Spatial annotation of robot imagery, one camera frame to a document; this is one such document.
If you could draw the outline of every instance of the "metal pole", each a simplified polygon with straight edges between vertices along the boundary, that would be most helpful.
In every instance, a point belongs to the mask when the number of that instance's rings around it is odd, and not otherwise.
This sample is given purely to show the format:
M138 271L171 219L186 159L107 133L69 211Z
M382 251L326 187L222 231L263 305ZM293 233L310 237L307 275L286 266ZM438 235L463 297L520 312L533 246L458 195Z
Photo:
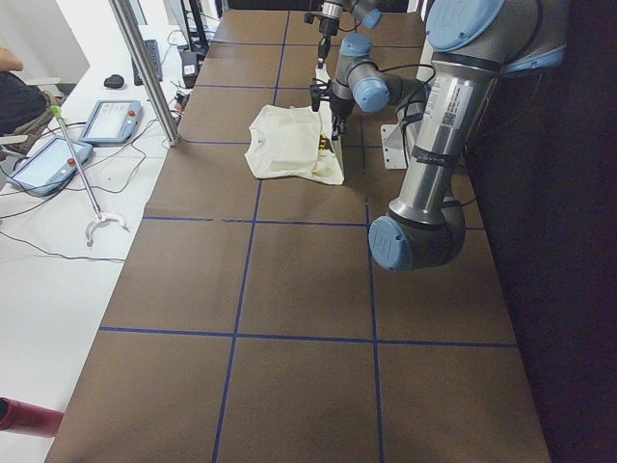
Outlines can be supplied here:
M144 86L146 87L148 98L150 99L154 112L156 113L156 118L163 126L163 130L167 135L170 146L174 147L180 141L180 135L177 132L174 118L172 118L172 113L170 112L169 106L167 105L167 100L163 95L163 90L158 83L158 79L154 73L150 59L146 54L144 39L142 38L142 33L139 30L139 25L137 24L135 14L131 9L128 0L109 0L109 3L114 11L114 15L116 16L116 21L120 26L120 30L124 36L124 41L126 41L126 46L131 54L131 58L133 58L135 66L144 81Z

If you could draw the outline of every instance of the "white desk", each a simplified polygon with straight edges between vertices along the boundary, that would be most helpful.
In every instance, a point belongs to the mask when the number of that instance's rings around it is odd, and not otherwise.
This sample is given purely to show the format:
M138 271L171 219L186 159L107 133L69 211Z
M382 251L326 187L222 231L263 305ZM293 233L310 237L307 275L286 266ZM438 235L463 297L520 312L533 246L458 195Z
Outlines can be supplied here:
M144 39L158 40L161 59L168 48L170 31L162 36L149 34L148 29L142 31ZM119 49L116 58L112 65L98 64L87 71L63 106L67 123L84 122L98 100L114 98L142 101L144 115L137 133L155 119L145 88L133 85L128 51ZM123 90L103 87L104 78L112 73L124 77ZM180 75L180 59L173 47L163 64L161 85L167 100L177 90L170 80L179 83ZM77 137L81 128L71 129L71 134ZM45 140L48 138L40 140L33 150ZM126 189L117 195L94 190L103 211L123 215L130 232L112 223L94 232L94 245L88 248L85 229L94 218L94 211L85 191L63 191L31 212L3 220L0 231L30 241L48 252L124 259L168 149L158 122L135 145L147 157ZM94 158L88 165L108 159L86 171L92 186L119 190L143 157L131 147L110 157L117 150L94 149ZM72 188L81 186L79 177L69 184ZM6 185L0 193L14 191ZM25 193L1 196L0 216L39 202L40 199ZM66 409L121 267L121 263L44 257L28 245L0 235L0 396L61 411ZM51 443L52 439L0 432L0 461L42 462Z

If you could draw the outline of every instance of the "metal bracket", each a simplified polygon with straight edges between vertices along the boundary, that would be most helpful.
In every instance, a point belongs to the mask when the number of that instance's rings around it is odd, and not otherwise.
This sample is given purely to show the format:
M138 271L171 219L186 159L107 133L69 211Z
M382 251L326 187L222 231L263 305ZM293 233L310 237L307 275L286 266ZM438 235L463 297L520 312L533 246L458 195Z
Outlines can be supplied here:
M381 134L386 169L407 169L400 126L396 123L386 123L381 126Z

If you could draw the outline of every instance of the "brown table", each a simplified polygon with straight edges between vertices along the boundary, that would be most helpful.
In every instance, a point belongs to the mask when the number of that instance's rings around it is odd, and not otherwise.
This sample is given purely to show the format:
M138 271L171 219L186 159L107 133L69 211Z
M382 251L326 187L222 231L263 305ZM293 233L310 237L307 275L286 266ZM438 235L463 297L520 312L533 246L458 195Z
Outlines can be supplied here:
M393 110L350 118L342 186L251 175L261 107L309 105L302 18L225 14L48 463L549 461L475 205L448 266L371 263ZM417 62L422 29L386 14L375 60Z

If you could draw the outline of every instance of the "black cable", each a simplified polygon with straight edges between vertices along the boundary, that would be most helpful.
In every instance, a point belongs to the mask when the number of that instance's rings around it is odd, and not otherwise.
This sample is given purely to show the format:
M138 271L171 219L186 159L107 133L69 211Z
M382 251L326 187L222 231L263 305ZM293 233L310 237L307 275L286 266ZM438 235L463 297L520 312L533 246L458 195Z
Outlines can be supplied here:
M358 32L358 26L360 25L360 23L354 19L354 27L352 27L351 29L342 29L340 26L338 26L338 30L340 32Z
M475 140L482 140L483 138L486 138L490 135L493 135L496 132L499 132L502 128L515 123L516 121L518 121L522 116L524 116L527 111L529 111L531 109L531 106L533 105L533 102L536 99L536 96L538 95L538 92L540 91L540 84L542 83L542 78L544 76L544 73L540 73L538 74L538 79L536 80L536 85L533 89L533 92L531 92L531 96L529 97L529 101L527 102L527 104L525 105L524 109L514 118L512 118L510 121L503 123L501 125L498 125L497 127L489 130L488 132L476 135L475 137L473 137L473 141Z
M137 148L134 143L137 141L137 138L135 140L133 140L130 145L131 148L140 152L142 154L142 158L139 160L139 162L137 163L137 165L135 167L133 167L133 169L131 170L131 172L128 175L128 178L126 179L126 182L124 183L124 185L122 186L122 188L120 190L109 190L107 188L103 188L102 186L92 186L92 189L97 189L97 190L102 190L106 193L111 193L113 195L118 195L119 193L123 192L126 187L129 185L129 183L131 182L131 180L135 177L135 175L137 174L137 171L139 170L140 166L144 163L144 161L146 160L146 158L148 157L146 155L146 152ZM86 188L65 188L68 191L84 191Z
M221 19L217 19L216 17L213 17L213 16L208 16L207 14L203 14L202 12L200 12L200 14L201 14L203 17L207 17L208 19L212 19L213 21L220 21L220 20L221 20Z
M388 72L391 70L397 70L397 69L403 69L403 68L430 68L434 70L431 65L424 65L422 63L413 63L412 65L392 66L391 68L384 68L384 69L378 69L378 70L380 72Z
M110 154L109 156L105 156L103 157L100 161L97 161L95 163L91 163L89 164L87 167L84 168L84 171L90 169L91 167L97 166L98 164L100 164L101 162L105 162L108 161L109 159L111 159L112 157L120 154L122 151L126 150L129 146L131 146L133 143L135 143L137 140L139 140L148 130L150 130L151 126L156 122L156 119L151 119L148 121L148 123L146 124L146 126L144 127L144 130L142 130L134 139L132 142L126 142L124 145L122 145L120 147L119 150L117 150L116 152L114 152L113 154Z
M9 218L11 218L11 217L16 217L16 216L18 216L18 215L25 214L26 212L30 212L31 210L34 210L34 209L36 209L37 207L41 207L43 204L45 204L45 203L47 203L47 202L49 202L49 201L53 200L55 197L57 197L57 196L60 194L60 192L61 192L61 191L62 191L62 190L58 190L56 193L54 193L54 194L53 194L53 195L51 195L50 197L45 198L45 200L43 200L43 201L41 201L40 203L38 203L38 204L36 204L36 205L34 205L34 206L30 207L29 209L22 210L21 212L16 212L15 214L9 214L9 215L3 215L3 216L0 216L0 220L2 220L2 219L9 219Z
M351 6L351 8L349 9L349 13L350 13L350 14L353 14L354 9L356 8L356 6L357 6L359 3L360 3L360 0L356 0L356 1L354 2L354 4L353 4L353 5Z
M125 144L125 145L123 145L123 146L122 146L119 150L117 150L116 152L114 152L113 154L111 154L111 155L109 155L109 156L107 156L107 157L104 157L104 158L103 158L103 159L101 159L100 161L98 161L98 162L96 162L96 163L94 163L94 164L90 164L90 165L88 165L87 167L84 167L84 171L86 171L86 170L90 169L91 167L93 167L93 166L95 166L95 165L97 165L97 164L100 164L101 162L106 161L106 160L108 160L108 159L110 159L110 158L112 158L112 157L116 156L117 154L119 154L120 152L122 152L124 149L126 149L128 146L131 146L133 149L135 149L135 150L139 151L139 152L142 154L142 156L143 156L143 157L140 159L140 161L137 163L137 165L133 168L133 170L132 170L132 171L131 171L131 173L129 174L128 179L127 179L126 183L124 184L124 186L123 186L120 190L117 190L117 191L114 191L114 190L108 190L107 188L103 188L102 186L92 186L92 189L102 190L102 191L105 191L105 192L107 192L107 193L112 193L112 194L119 194L119 193L121 193L122 191L124 191L124 190L126 189L126 187L127 187L127 186L128 186L128 184L130 183L130 181L132 180L132 178L134 177L134 175L137 173L137 170L138 170L138 169L139 169L139 167L142 165L142 163L146 160L146 157L147 157L146 153L145 153L143 150L140 150L139 148L137 148L137 147L136 147L135 145L133 145L133 144L134 144L134 143L135 143L135 142L136 142L136 141L137 141L137 140L138 140L138 139L139 139L142 135L144 135L144 134L145 134L145 133L146 133L146 132L150 129L150 127L153 125L153 123L155 123L155 122L156 122L156 119L152 119L152 120L148 121L148 123L147 123L146 127L144 127L144 130L142 130L142 131L141 131L141 132L140 132L140 133L139 133L139 134L138 134L138 135L137 135L137 136L133 139L133 141L132 141L132 142L126 143L126 144ZM2 173L3 173L6 177L8 177L7 173L4 171L4 169L2 168L2 166L1 166L1 165L0 165L0 171L2 171ZM14 192L12 192L12 193L4 193L4 194L0 194L0 197L2 197L2 196L16 195L16 194L18 194L18 193L27 193L28 195L30 195L30 196L32 196L32 197L34 197L34 198L39 198L39 197L40 197L39 195L33 195L33 194L29 193L29 192L30 192L30 191L32 191L32 190L36 190L36 189L39 189L39 188L45 187L45 186L57 185L57 184L59 184L59 183L62 183L62 182L61 182L61 181L55 181L55 182L52 182L52 183L46 183L45 185L41 185L41 186L37 186L37 187L33 187L33 188L25 188L25 187L24 187L21 183L19 183L19 186L21 187L21 190L20 190L20 191L14 191ZM68 190L68 191L83 191L83 190L85 190L85 187L84 187L84 188L68 188L67 186L65 186L64 188L62 188L62 189L58 190L58 192L56 192L53 196L51 196L51 197L47 198L45 201L43 201L43 202L42 202L42 204L46 203L47 201L52 200L53 198L55 198L56 196L58 196L58 194L60 194L60 192L61 192L61 191L63 191L63 190ZM18 213L16 213L16 214L13 214L13 215L8 215L8 216L5 216L5 217L0 217L0 219L7 219L7 218L10 218L10 217L14 217L14 216L16 216L16 215L20 215L20 214L23 214L23 213L29 212L30 210L32 210L32 209L34 209L34 208L36 208L36 207L39 207L39 205L40 205L40 204L38 204L38 205L36 205L35 207L32 207L32 208L30 208L30 209L27 209L27 210L24 210L24 211L18 212Z
M68 124L67 124L67 127L73 127L73 126L75 126L75 125L86 125L86 123L85 123L85 122L83 122L83 123L68 123ZM48 128L48 129L46 129L46 130L45 130L45 131L44 131L44 132L40 135L40 137L39 137L39 138L46 137L47 135L50 135L50 134L52 134L52 133L55 133L55 132L56 132L56 131L58 131L58 130L60 130L60 127L56 127L56 128Z
M67 259L67 260L93 260L93 261L103 261L103 262L113 262L113 263L123 263L124 259L115 259L115 258L89 258L87 256L65 256L64 254L59 254L59 253L49 253L47 251L45 251L44 249L40 248L39 246L37 246L36 244L32 244L30 241L26 241L25 239L20 239L20 238L15 238L14 236L10 236L9 234L4 233L3 231L0 231L0 234L2 234L3 236L16 241L18 243L24 243L27 244L28 246L31 246L33 248L35 248L38 251L41 251L42 253L44 253L47 256L50 256L51 258L61 258L61 259Z
M470 199L469 201L467 201L465 203L461 203L461 207L465 207L467 205L473 204L473 203L475 203L475 200L477 200L477 196L474 196L472 199Z
M421 103L423 102L423 100L419 100L419 99L414 99L414 97L422 90L424 89L424 87L426 87L428 85L428 83L433 80L435 78L435 75L437 74L437 71L435 70L435 68L433 68L432 66L429 66L429 68L431 68L433 70L433 73L431 74L431 76L426 79L425 81L422 82L422 85L419 86L411 95L409 98L407 98L407 102L405 103L404 109L403 109L403 120L405 118L407 118L407 111L409 110L409 107L413 104L413 103ZM405 130L407 129L407 125L409 125L410 123L402 123L401 124L401 135L403 137L403 157L405 158L405 167L409 167L409 159L407 157L407 141L406 141L406 137L405 137Z

